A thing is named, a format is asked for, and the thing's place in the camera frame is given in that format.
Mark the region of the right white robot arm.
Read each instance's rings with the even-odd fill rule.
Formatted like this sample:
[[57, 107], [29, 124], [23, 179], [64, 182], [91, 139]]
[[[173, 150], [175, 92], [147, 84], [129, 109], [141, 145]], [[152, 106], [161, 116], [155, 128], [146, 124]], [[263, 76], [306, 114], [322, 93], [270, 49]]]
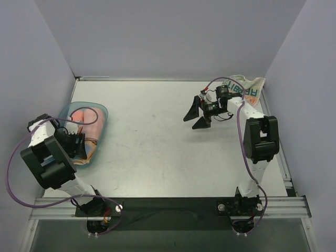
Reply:
[[229, 198], [219, 211], [229, 215], [255, 215], [264, 209], [259, 199], [261, 182], [271, 160], [279, 152], [278, 121], [274, 116], [258, 112], [242, 99], [239, 92], [229, 92], [227, 85], [216, 87], [216, 100], [207, 100], [204, 89], [194, 97], [193, 103], [183, 120], [197, 121], [193, 130], [211, 127], [212, 119], [227, 113], [236, 117], [238, 138], [247, 174], [236, 189], [235, 196]]

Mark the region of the orange polka dot towel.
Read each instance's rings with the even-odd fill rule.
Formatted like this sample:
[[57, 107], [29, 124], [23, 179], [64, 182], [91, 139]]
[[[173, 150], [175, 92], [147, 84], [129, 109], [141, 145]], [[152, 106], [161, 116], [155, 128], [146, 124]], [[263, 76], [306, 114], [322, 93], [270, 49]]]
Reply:
[[85, 166], [90, 164], [90, 161], [92, 160], [95, 150], [97, 148], [97, 145], [95, 142], [91, 140], [85, 140], [85, 147], [86, 147], [87, 159], [84, 160], [75, 155], [75, 157], [72, 159], [74, 165]]

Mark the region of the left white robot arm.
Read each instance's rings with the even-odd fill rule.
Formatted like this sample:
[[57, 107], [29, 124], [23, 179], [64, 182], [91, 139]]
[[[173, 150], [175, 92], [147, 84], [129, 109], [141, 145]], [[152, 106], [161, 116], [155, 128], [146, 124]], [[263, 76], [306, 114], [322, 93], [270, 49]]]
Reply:
[[90, 163], [103, 125], [104, 115], [98, 108], [80, 108], [71, 113], [64, 125], [42, 114], [28, 123], [30, 143], [20, 153], [42, 188], [77, 196], [71, 203], [94, 216], [102, 215], [107, 204], [97, 189], [76, 175], [76, 167]]

